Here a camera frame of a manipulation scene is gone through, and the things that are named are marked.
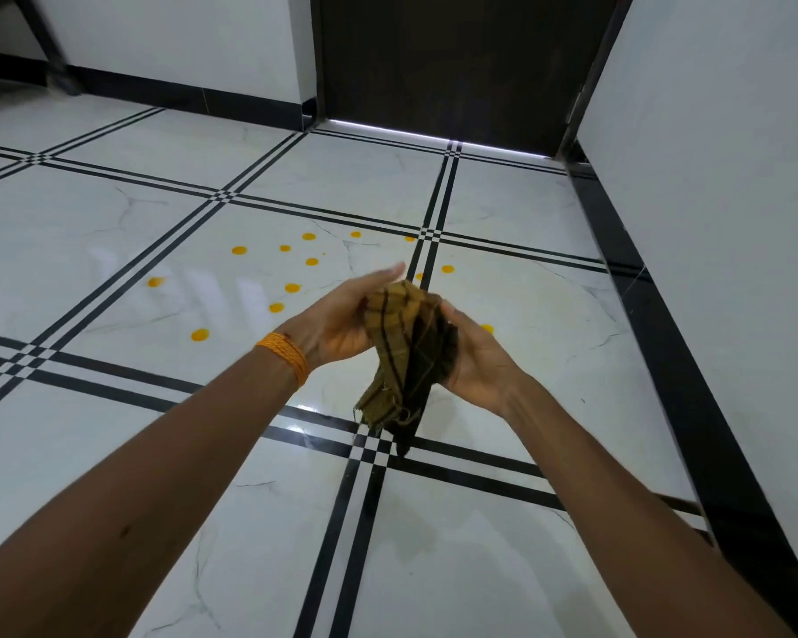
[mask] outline door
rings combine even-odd
[[[617,0],[319,0],[326,116],[553,156]]]

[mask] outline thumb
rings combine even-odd
[[[399,262],[390,268],[376,270],[365,276],[356,277],[350,281],[350,288],[359,298],[364,298],[368,293],[382,288],[385,284],[395,281],[405,271],[405,263]]]
[[[478,342],[480,336],[488,335],[488,332],[479,327],[477,322],[469,317],[468,314],[456,309],[447,300],[441,302],[441,311],[447,316],[447,320],[456,325],[458,331],[464,333],[470,340]]]

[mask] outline cloth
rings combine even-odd
[[[370,429],[393,434],[400,457],[411,448],[431,386],[452,372],[458,331],[441,297],[407,280],[367,296],[363,323],[379,354],[372,385],[355,405]]]

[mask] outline floor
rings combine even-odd
[[[554,161],[325,123],[0,94],[0,542],[342,280],[399,259],[706,528],[626,313]],[[315,372],[135,636],[625,636],[549,483],[436,387],[397,460]]]

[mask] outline orange thread bracelet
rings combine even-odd
[[[266,347],[269,351],[278,354],[293,368],[298,387],[305,384],[309,373],[307,371],[307,359],[295,342],[287,336],[282,333],[272,332],[258,342],[255,347]]]

